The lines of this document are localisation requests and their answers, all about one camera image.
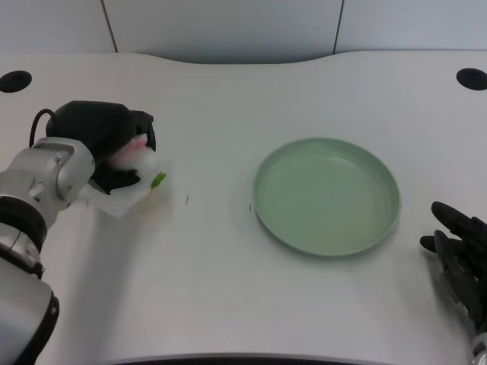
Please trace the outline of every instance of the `silver robot arm segment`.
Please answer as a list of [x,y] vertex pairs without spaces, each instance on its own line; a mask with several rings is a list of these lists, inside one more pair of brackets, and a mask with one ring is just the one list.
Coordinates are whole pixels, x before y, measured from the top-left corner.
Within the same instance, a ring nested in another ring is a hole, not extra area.
[[80,141],[41,138],[0,173],[0,364],[32,364],[49,339],[59,302],[40,251],[59,211],[94,173]]

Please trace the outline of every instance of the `white table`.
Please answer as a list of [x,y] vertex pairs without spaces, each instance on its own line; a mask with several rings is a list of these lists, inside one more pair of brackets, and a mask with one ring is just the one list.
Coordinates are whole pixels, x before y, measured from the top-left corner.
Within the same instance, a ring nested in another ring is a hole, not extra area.
[[[467,67],[487,71],[487,52],[357,52],[290,65],[0,57],[0,75],[33,75],[27,89],[0,94],[0,168],[27,145],[37,111],[104,100],[154,116],[167,172],[156,202],[122,219],[86,201],[59,215],[42,257],[61,313],[38,364],[221,352],[466,363],[468,321],[419,237],[441,227],[435,200],[487,219],[487,91],[458,84]],[[368,149],[397,178],[399,226],[364,255],[294,252],[250,211],[263,158],[314,136]]]

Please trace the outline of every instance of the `white wall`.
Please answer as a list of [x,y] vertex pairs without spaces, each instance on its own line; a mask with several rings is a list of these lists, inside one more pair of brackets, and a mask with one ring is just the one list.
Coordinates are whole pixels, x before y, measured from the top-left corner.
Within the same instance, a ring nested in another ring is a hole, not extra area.
[[[361,49],[487,49],[487,0],[105,0],[120,52],[295,62]],[[0,0],[0,53],[114,52],[101,0]]]
[[487,0],[345,0],[337,52],[487,49]]
[[342,0],[105,0],[120,52],[203,63],[333,53]]
[[0,0],[0,53],[113,52],[100,0]]

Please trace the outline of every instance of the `green plate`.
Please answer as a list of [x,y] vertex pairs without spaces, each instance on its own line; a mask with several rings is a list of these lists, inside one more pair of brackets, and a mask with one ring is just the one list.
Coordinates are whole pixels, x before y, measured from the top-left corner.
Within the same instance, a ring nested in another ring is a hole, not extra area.
[[260,220],[282,242],[321,256],[360,252],[399,220],[396,180],[354,144],[312,138],[268,156],[253,186]]

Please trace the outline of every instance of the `black cable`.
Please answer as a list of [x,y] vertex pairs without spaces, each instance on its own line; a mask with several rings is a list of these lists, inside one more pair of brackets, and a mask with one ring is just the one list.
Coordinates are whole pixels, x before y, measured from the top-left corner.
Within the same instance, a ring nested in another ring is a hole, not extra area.
[[38,112],[38,114],[36,114],[36,117],[33,119],[32,128],[30,129],[29,148],[33,146],[33,140],[36,137],[37,123],[39,123],[40,117],[44,114],[49,114],[53,119],[53,122],[56,124],[57,116],[51,109],[42,109],[40,112]]

